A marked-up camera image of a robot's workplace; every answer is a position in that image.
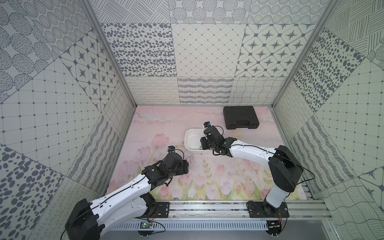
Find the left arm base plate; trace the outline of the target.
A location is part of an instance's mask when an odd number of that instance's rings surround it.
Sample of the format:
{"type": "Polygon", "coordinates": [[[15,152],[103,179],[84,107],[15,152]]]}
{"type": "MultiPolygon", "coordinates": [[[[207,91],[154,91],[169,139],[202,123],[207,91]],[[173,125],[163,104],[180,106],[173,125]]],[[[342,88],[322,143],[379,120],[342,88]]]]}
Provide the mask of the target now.
{"type": "Polygon", "coordinates": [[[169,217],[170,211],[170,202],[157,202],[156,204],[151,204],[143,217],[145,219],[155,219],[161,218],[165,219],[169,217]]]}

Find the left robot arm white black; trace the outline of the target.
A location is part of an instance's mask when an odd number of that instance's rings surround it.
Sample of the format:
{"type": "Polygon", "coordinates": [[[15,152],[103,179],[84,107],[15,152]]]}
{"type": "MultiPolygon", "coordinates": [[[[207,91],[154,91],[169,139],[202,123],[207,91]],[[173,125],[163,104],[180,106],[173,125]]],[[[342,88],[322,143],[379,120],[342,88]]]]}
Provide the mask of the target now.
{"type": "Polygon", "coordinates": [[[87,199],[77,202],[63,234],[70,240],[98,240],[125,221],[149,219],[157,212],[157,202],[150,192],[168,186],[173,177],[188,172],[189,163],[179,155],[179,150],[170,151],[117,190],[90,202],[87,199]]]}

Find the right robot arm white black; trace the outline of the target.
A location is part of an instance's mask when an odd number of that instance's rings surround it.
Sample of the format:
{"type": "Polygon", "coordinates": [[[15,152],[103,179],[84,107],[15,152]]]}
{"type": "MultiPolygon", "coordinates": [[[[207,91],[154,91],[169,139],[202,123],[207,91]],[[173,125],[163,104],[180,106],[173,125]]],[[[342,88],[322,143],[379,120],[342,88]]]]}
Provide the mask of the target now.
{"type": "Polygon", "coordinates": [[[245,159],[269,168],[273,185],[263,202],[265,208],[277,211],[288,195],[295,191],[304,167],[286,146],[265,148],[236,138],[225,138],[210,122],[204,123],[203,133],[200,140],[202,150],[211,150],[215,156],[245,159]]]}

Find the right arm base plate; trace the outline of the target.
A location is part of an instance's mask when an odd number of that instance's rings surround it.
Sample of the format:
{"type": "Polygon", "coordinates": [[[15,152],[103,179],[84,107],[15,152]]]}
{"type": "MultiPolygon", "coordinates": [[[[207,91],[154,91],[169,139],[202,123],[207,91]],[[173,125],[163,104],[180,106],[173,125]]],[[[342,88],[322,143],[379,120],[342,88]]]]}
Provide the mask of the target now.
{"type": "Polygon", "coordinates": [[[280,207],[274,208],[266,201],[248,201],[246,208],[250,218],[288,218],[290,216],[285,202],[283,202],[280,207]]]}

